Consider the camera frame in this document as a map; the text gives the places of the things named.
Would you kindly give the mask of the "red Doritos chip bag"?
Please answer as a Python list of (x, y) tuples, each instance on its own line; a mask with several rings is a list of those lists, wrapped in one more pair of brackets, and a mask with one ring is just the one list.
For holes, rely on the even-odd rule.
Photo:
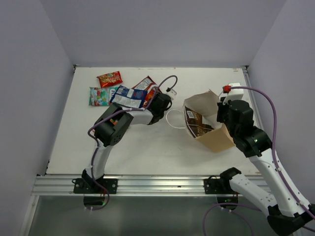
[(142, 81), (140, 81), (138, 84), (136, 84), (132, 88), (147, 91), (147, 95), (143, 103), (143, 107), (146, 107), (154, 96), (154, 93), (157, 88), (157, 84), (150, 76), (147, 76), (146, 78), (144, 78)]

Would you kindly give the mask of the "brown chip bag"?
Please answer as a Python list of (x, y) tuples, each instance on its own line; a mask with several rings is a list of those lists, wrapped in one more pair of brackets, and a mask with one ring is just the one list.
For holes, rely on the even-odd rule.
[(208, 132), (214, 130), (214, 128), (208, 124), (207, 120), (196, 111), (184, 107), (185, 123), (189, 133), (194, 137), (200, 137)]

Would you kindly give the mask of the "brown paper bag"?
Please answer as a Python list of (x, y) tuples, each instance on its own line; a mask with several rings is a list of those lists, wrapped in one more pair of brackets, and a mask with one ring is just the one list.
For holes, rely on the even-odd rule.
[[(204, 93), (193, 95), (184, 100), (181, 110), (171, 109), (165, 114), (167, 123), (176, 129), (184, 129), (187, 133), (194, 138), (188, 131), (185, 123), (184, 107), (188, 107), (197, 113), (200, 113), (211, 125), (214, 130), (208, 132), (200, 137), (194, 138), (211, 152), (220, 153), (232, 147), (235, 147), (233, 139), (229, 135), (226, 126), (223, 123), (217, 122), (217, 112), (218, 106), (217, 102), (219, 97), (211, 90), (208, 90)], [(182, 126), (174, 126), (168, 119), (170, 112), (180, 112), (183, 117)]]

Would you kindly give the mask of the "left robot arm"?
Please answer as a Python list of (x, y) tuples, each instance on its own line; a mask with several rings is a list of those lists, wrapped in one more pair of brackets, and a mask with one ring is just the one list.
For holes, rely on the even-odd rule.
[(124, 108), (117, 103), (110, 105), (88, 130), (96, 146), (88, 167), (82, 172), (86, 189), (97, 193), (105, 188), (102, 179), (109, 154), (131, 125), (153, 125), (164, 117), (171, 105), (171, 97), (164, 93), (154, 95), (145, 108)]

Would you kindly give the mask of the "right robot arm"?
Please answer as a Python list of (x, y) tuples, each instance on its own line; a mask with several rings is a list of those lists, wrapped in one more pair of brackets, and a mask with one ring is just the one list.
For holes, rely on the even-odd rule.
[(270, 192), (230, 168), (221, 173), (221, 191), (243, 195), (266, 217), (279, 236), (289, 236), (309, 223), (315, 215), (311, 204), (284, 169), (268, 135), (253, 123), (253, 110), (244, 100), (219, 101), (217, 121), (224, 124), (237, 149), (259, 170)]

